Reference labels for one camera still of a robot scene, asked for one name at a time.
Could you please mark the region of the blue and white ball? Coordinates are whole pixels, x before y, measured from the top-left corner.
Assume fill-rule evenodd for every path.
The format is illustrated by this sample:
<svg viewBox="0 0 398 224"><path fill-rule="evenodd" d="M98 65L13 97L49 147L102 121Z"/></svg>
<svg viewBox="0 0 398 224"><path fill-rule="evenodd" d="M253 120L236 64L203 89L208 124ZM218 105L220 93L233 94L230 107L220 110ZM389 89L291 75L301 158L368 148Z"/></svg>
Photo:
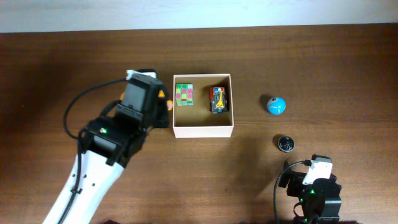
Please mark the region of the blue and white ball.
<svg viewBox="0 0 398 224"><path fill-rule="evenodd" d="M285 111L285 108L286 108L286 102L281 97L272 97L267 102L267 110L268 112L270 112L270 114L280 115Z"/></svg>

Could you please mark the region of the beige cardboard box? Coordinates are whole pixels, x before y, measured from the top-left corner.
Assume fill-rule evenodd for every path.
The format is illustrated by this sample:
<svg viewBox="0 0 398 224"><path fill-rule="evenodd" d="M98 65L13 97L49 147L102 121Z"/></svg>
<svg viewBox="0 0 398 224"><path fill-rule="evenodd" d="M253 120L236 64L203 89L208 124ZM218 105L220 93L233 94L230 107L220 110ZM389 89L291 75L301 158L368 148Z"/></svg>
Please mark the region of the beige cardboard box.
<svg viewBox="0 0 398 224"><path fill-rule="evenodd" d="M178 84L193 85L193 104L179 106L174 100L172 128L176 138L229 138L234 129L233 96L230 74L174 75L173 94ZM223 88L225 113L211 111L210 89Z"/></svg>

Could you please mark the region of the colourful puzzle cube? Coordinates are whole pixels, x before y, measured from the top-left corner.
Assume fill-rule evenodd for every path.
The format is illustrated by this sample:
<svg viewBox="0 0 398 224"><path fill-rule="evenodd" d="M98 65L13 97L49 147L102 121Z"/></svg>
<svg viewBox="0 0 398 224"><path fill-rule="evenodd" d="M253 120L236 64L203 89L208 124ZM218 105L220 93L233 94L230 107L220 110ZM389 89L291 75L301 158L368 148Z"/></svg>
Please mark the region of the colourful puzzle cube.
<svg viewBox="0 0 398 224"><path fill-rule="evenodd" d="M175 85L175 103L177 106L193 106L193 84L177 83Z"/></svg>

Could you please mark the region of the yellow toy dog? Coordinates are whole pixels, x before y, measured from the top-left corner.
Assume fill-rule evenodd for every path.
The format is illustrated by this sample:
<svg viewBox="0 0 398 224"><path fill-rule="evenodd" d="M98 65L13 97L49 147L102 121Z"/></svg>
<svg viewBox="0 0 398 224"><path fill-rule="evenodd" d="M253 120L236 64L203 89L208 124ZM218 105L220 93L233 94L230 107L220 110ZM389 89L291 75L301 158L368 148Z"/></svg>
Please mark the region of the yellow toy dog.
<svg viewBox="0 0 398 224"><path fill-rule="evenodd" d="M158 94L158 108L160 110L172 111L173 105L173 101L168 99L168 96L163 90L160 90Z"/></svg>

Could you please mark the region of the red toy fire truck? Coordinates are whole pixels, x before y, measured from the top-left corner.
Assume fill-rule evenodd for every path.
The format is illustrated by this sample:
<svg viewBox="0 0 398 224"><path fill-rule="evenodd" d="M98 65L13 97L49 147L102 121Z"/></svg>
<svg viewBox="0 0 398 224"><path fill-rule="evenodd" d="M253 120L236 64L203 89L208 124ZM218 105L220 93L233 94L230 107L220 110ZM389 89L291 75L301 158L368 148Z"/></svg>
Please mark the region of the red toy fire truck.
<svg viewBox="0 0 398 224"><path fill-rule="evenodd" d="M229 111L226 88L217 86L211 87L209 99L210 111L213 114L227 113Z"/></svg>

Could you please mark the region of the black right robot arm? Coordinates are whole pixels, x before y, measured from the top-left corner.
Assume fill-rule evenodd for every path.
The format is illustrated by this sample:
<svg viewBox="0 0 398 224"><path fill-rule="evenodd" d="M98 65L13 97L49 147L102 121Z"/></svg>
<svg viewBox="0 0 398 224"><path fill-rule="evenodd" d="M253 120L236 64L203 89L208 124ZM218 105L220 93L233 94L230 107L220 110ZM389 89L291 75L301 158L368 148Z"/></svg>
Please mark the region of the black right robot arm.
<svg viewBox="0 0 398 224"><path fill-rule="evenodd" d="M295 214L294 224L336 224L339 222L341 208L341 185L336 183L336 176L319 178L310 185L303 184L303 172L288 171L283 174L279 187L287 189L287 195L298 198L294 207L300 206L303 215Z"/></svg>

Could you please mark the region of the black round cap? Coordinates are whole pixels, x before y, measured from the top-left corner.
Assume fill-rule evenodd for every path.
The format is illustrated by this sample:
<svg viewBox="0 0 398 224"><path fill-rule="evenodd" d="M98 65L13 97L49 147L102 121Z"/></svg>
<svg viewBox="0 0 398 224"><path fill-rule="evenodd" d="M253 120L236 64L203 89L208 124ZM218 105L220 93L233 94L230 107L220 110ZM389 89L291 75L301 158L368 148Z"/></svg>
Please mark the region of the black round cap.
<svg viewBox="0 0 398 224"><path fill-rule="evenodd" d="M291 152L294 150L295 141L289 136L282 136L278 139L277 147L282 152Z"/></svg>

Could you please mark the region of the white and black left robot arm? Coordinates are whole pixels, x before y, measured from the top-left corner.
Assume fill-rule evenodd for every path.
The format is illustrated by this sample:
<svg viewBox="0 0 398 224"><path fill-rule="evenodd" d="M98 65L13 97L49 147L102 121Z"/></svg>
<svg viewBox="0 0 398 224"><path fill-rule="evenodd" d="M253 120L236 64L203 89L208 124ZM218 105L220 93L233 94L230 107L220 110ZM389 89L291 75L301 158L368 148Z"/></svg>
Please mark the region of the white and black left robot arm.
<svg viewBox="0 0 398 224"><path fill-rule="evenodd" d="M127 70L123 98L79 130L77 155L45 223L89 223L148 133L169 125L169 93L153 69Z"/></svg>

